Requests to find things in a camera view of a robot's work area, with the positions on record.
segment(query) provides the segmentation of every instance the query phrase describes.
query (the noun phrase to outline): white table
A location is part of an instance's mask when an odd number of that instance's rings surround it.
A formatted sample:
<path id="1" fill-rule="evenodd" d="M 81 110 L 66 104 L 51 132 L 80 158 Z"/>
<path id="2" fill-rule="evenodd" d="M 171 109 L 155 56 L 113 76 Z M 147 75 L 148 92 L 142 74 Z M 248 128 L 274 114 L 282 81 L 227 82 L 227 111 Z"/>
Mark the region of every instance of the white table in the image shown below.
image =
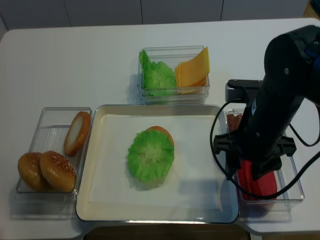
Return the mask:
<path id="1" fill-rule="evenodd" d="M 136 103 L 138 52 L 145 47 L 208 46 L 211 88 L 206 104 L 225 102 L 229 79 L 260 80 L 264 54 L 279 34 L 318 25 L 311 19 L 249 20 L 137 26 L 99 26 L 9 31 L 0 43 L 0 239 L 68 239 L 95 225 L 76 218 L 23 220 L 14 194 L 17 161 L 28 151 L 44 107 L 91 107 Z M 305 119 L 311 124 L 304 125 Z M 305 101 L 293 125 L 312 142 L 317 113 Z M 298 169 L 320 149 L 295 138 Z M 256 233 L 320 231 L 320 160 L 302 176 L 303 203 L 291 213 L 270 213 L 237 222 Z"/>

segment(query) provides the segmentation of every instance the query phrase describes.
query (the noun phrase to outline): white paper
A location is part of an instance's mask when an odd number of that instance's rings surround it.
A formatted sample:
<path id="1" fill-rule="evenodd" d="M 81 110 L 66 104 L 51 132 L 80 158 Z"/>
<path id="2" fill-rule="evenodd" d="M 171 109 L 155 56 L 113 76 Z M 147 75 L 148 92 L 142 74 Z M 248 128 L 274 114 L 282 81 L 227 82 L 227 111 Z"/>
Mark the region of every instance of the white paper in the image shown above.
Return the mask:
<path id="1" fill-rule="evenodd" d="M 215 163 L 210 148 L 214 116 L 126 116 L 107 114 L 90 202 L 217 209 Z M 136 134 L 151 126 L 169 131 L 174 161 L 164 183 L 146 189 L 127 168 Z M 220 133 L 217 122 L 215 134 Z"/>

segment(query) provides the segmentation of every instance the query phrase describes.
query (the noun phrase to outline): tomato slice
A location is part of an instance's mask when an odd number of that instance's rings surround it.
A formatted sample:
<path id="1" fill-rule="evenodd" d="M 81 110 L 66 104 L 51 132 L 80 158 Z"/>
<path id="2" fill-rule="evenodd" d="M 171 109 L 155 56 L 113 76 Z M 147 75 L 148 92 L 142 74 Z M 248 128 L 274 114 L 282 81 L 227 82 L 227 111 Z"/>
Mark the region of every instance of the tomato slice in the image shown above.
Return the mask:
<path id="1" fill-rule="evenodd" d="M 254 181 L 251 174 L 251 166 L 252 163 L 250 161 L 244 160 L 241 169 L 237 171 L 240 186 L 248 192 L 256 195 L 267 196 L 275 194 L 278 190 L 274 172 L 269 172 L 260 177 L 258 180 Z M 252 196 L 248 196 L 243 192 L 242 197 L 244 200 L 258 200 Z"/>

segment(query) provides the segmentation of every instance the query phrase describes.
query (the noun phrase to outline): yellow cheese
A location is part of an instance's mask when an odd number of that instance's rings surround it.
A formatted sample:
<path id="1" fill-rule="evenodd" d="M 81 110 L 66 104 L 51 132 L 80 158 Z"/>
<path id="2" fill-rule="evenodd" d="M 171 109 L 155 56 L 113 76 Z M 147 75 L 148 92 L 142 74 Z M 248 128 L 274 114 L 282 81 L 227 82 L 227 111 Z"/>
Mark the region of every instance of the yellow cheese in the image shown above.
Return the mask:
<path id="1" fill-rule="evenodd" d="M 180 63 L 175 68 L 178 87 L 203 86 L 203 79 L 210 72 L 208 47 L 187 62 Z"/>

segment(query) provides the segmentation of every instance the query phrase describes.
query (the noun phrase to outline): food tray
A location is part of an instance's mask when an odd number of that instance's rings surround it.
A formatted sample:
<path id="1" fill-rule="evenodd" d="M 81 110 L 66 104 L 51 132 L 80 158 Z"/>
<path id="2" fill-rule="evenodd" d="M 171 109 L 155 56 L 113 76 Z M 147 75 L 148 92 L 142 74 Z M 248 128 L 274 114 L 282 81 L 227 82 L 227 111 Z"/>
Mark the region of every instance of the food tray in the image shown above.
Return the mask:
<path id="1" fill-rule="evenodd" d="M 150 47 L 143 50 L 152 62 L 162 61 L 175 71 L 179 63 L 187 62 L 197 56 L 204 46 L 180 47 Z M 143 104 L 202 104 L 209 95 L 209 77 L 205 86 L 173 87 L 173 88 L 143 88 L 144 76 L 139 62 L 137 92 Z"/>
<path id="2" fill-rule="evenodd" d="M 243 115 L 243 113 L 244 109 L 233 109 L 226 112 L 226 116 L 230 114 L 235 116 L 239 114 Z M 288 183 L 297 175 L 293 157 L 284 155 L 281 156 L 281 161 L 281 169 L 274 171 L 278 191 L 288 185 Z M 235 179 L 239 183 L 237 174 L 235 174 Z M 276 199 L 245 200 L 242 192 L 239 190 L 237 191 L 241 209 L 253 210 L 256 214 L 263 214 L 264 212 L 290 212 L 296 204 L 301 203 L 305 198 L 300 180 L 298 180 L 287 192 L 278 196 Z"/>
<path id="3" fill-rule="evenodd" d="M 88 112 L 90 108 L 48 107 L 42 110 L 37 128 L 35 130 L 29 152 L 44 153 L 55 151 L 64 155 L 72 164 L 76 173 L 74 190 L 71 193 L 64 192 L 35 192 L 30 189 L 20 178 L 16 187 L 15 199 L 23 202 L 43 203 L 73 203 L 77 200 L 81 180 L 83 163 L 85 161 L 88 139 L 84 142 L 80 151 L 74 157 L 68 157 L 64 153 L 64 142 L 69 127 L 78 112 Z"/>
<path id="4" fill-rule="evenodd" d="M 103 105 L 94 115 L 76 203 L 84 221 L 232 223 L 236 189 L 217 168 L 210 149 L 215 105 Z M 174 161 L 163 185 L 145 188 L 128 171 L 137 133 L 162 126 L 172 135 Z M 214 134 L 227 132 L 223 114 Z M 224 164 L 225 154 L 218 158 Z"/>

